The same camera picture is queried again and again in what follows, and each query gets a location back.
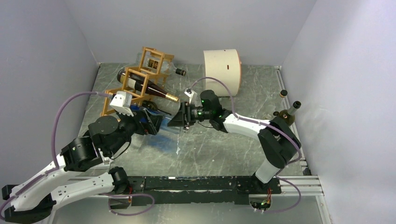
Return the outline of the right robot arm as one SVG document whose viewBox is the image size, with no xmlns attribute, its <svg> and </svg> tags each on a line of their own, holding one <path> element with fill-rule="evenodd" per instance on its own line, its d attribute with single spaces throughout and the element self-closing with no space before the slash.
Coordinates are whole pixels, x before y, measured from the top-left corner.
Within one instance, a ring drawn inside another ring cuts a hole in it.
<svg viewBox="0 0 396 224">
<path fill-rule="evenodd" d="M 252 188 L 257 193 L 264 193 L 270 187 L 269 181 L 300 152 L 299 139 L 280 117 L 259 120 L 234 115 L 231 110 L 222 107 L 218 96 L 212 90 L 201 92 L 200 99 L 201 106 L 190 102 L 180 103 L 178 112 L 167 125 L 188 129 L 199 121 L 208 120 L 217 131 L 236 133 L 258 140 L 265 159 L 254 173 L 256 178 L 252 180 Z"/>
</svg>

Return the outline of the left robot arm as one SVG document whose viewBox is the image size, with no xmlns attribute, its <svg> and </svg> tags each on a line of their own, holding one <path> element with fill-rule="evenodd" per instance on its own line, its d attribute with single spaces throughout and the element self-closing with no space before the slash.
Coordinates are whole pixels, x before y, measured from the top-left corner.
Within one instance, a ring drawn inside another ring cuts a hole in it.
<svg viewBox="0 0 396 224">
<path fill-rule="evenodd" d="M 128 175 L 121 167 L 72 185 L 66 182 L 103 163 L 105 158 L 114 159 L 134 134 L 156 135 L 163 119 L 164 115 L 145 108 L 131 115 L 99 117 L 83 136 L 66 145 L 53 162 L 30 180 L 2 188 L 5 203 L 0 208 L 0 218 L 10 223 L 32 224 L 64 205 L 89 196 L 131 192 Z"/>
</svg>

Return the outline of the blue square glass bottle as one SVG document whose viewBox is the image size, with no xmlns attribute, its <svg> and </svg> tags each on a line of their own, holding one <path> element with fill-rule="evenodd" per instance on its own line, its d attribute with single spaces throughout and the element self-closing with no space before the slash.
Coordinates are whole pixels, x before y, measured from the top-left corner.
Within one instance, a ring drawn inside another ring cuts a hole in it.
<svg viewBox="0 0 396 224">
<path fill-rule="evenodd" d="M 162 124 L 161 124 L 161 127 L 160 127 L 161 130 L 164 130 L 164 131 L 167 131 L 167 132 L 170 132 L 170 133 L 174 133 L 174 134 L 180 134 L 182 132 L 182 128 L 181 127 L 168 127 L 167 126 L 168 122 L 173 118 L 172 114 L 170 114 L 170 115 L 164 114 L 164 113 L 161 113 L 161 112 L 158 112 L 158 111 L 154 111 L 154 110 L 148 109 L 148 108 L 143 107 L 143 106 L 139 107 L 139 106 L 136 106 L 136 105 L 131 105 L 130 108 L 131 108 L 131 110 L 150 110 L 152 112 L 163 114 L 164 115 L 164 120 L 162 121 Z"/>
</svg>

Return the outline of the clear glass bottle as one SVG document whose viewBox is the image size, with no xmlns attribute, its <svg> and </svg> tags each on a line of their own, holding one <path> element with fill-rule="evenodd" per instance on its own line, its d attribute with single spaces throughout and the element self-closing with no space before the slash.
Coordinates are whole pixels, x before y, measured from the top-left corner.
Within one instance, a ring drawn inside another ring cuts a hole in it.
<svg viewBox="0 0 396 224">
<path fill-rule="evenodd" d="M 288 91 L 287 90 L 281 90 L 280 91 L 280 97 L 281 98 L 285 98 L 288 95 Z"/>
</svg>

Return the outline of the dark green wine bottle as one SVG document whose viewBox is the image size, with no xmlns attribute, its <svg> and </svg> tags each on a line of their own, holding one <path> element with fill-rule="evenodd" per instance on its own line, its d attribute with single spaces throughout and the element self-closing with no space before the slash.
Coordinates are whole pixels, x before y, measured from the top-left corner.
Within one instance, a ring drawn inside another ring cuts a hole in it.
<svg viewBox="0 0 396 224">
<path fill-rule="evenodd" d="M 273 115 L 283 119 L 288 126 L 292 126 L 296 119 L 295 113 L 301 107 L 301 105 L 302 104 L 300 101 L 295 101 L 288 109 L 281 110 L 280 112 L 275 111 L 273 112 Z"/>
</svg>

